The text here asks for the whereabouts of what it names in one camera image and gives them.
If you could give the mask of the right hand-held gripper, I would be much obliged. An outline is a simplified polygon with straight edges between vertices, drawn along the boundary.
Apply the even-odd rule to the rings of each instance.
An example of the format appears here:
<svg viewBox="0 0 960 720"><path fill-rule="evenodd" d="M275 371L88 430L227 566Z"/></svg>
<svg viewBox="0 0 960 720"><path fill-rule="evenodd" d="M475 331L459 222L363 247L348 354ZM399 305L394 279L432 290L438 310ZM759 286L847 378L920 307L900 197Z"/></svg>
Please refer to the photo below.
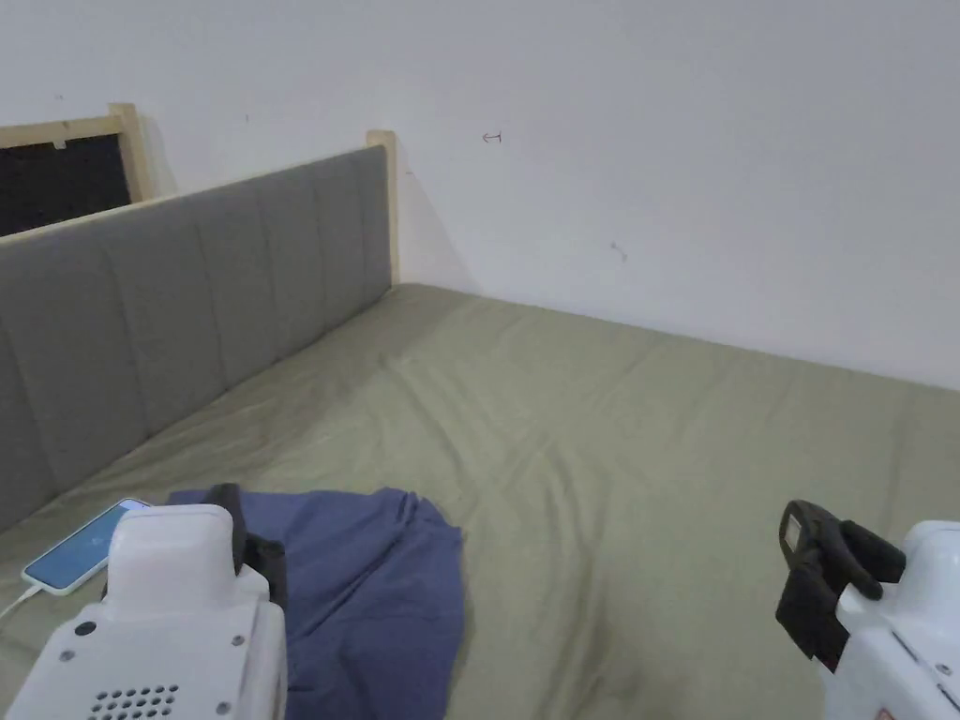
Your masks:
<svg viewBox="0 0 960 720"><path fill-rule="evenodd" d="M775 617L817 668L827 719L959 715L959 526L927 520L894 546L809 501L779 520Z"/></svg>

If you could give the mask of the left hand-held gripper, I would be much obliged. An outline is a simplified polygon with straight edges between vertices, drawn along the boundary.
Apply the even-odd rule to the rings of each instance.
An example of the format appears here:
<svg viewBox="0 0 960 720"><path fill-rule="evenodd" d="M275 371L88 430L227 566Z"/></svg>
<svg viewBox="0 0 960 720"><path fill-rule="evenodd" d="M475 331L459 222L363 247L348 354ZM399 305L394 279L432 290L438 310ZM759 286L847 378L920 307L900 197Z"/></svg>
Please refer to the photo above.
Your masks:
<svg viewBox="0 0 960 720"><path fill-rule="evenodd" d="M244 559L241 490L119 521L106 593L57 627L9 719L281 719L285 617Z"/></svg>

